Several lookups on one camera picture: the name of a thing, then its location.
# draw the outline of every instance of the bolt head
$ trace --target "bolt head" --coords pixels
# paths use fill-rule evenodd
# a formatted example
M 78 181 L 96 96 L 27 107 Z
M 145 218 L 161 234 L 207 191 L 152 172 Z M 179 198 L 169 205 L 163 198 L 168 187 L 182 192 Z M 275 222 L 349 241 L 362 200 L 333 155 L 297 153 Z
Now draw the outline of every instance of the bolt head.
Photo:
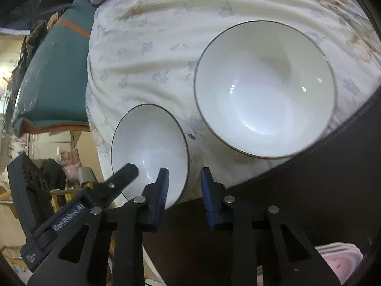
M 225 201 L 226 203 L 234 203 L 234 202 L 236 201 L 236 198 L 233 197 L 233 196 L 226 196 L 226 197 L 224 198 L 224 201 Z
M 143 196 L 137 196 L 134 198 L 134 202 L 137 204 L 142 204 L 146 201 L 146 198 Z
M 100 213 L 102 213 L 102 208 L 100 206 L 94 206 L 91 211 L 90 211 L 93 215 L 98 215 Z
M 269 206 L 268 210 L 271 214 L 279 213 L 279 207 L 277 207 L 276 205 Z

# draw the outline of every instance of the teal cushion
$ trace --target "teal cushion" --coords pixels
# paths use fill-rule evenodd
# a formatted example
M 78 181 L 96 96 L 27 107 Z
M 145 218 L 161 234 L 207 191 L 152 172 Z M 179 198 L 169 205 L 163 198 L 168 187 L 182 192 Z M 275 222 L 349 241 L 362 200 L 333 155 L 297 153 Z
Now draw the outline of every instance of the teal cushion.
M 62 18 L 90 35 L 95 10 L 91 3 L 75 0 Z M 88 124 L 88 51 L 85 36 L 60 22 L 53 26 L 32 58 L 20 87 L 12 122 L 17 136 L 27 132 L 22 129 L 23 120 L 39 128 L 71 122 Z

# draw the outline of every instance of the wrinkled fabric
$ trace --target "wrinkled fabric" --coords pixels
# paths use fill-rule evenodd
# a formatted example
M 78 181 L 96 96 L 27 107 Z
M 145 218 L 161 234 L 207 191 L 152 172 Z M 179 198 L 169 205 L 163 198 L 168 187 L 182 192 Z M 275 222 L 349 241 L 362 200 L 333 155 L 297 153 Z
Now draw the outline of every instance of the wrinkled fabric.
M 381 43 L 355 0 L 107 0 L 95 13 L 86 90 L 105 178 L 112 175 L 110 148 L 119 121 L 147 102 L 189 124 L 204 166 L 227 187 L 287 160 L 236 152 L 208 130 L 197 111 L 193 78 L 201 53 L 226 28 L 249 20 L 292 26 L 325 53 L 338 90 L 327 134 L 380 85 Z

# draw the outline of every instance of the white bowl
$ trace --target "white bowl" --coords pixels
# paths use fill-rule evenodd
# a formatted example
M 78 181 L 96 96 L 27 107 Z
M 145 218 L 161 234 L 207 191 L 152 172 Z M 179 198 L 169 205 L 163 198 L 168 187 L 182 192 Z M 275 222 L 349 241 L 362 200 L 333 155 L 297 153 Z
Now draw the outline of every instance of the white bowl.
M 245 22 L 218 35 L 197 64 L 201 116 L 223 142 L 248 155 L 294 155 L 328 126 L 336 104 L 331 67 L 298 30 Z
M 180 119 L 154 104 L 134 107 L 119 122 L 111 146 L 112 170 L 116 173 L 127 163 L 139 169 L 138 177 L 122 192 L 127 200 L 140 196 L 164 167 L 170 177 L 167 209 L 178 200 L 191 173 L 199 173 L 201 162 L 191 162 L 191 156 L 197 153 L 197 141 L 193 134 L 183 133 L 180 123 Z

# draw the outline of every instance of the orange strap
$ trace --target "orange strap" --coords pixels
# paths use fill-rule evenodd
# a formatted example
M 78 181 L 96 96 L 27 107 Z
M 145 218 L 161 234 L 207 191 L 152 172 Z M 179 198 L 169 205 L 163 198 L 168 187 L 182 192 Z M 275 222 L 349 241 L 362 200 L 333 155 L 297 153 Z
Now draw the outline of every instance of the orange strap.
M 73 24 L 71 21 L 68 21 L 67 19 L 60 18 L 57 23 L 62 24 L 63 26 L 68 27 L 69 29 L 77 32 L 84 38 L 90 40 L 90 33 L 87 33 L 87 31 L 83 30 L 81 27 L 78 27 L 77 25 Z

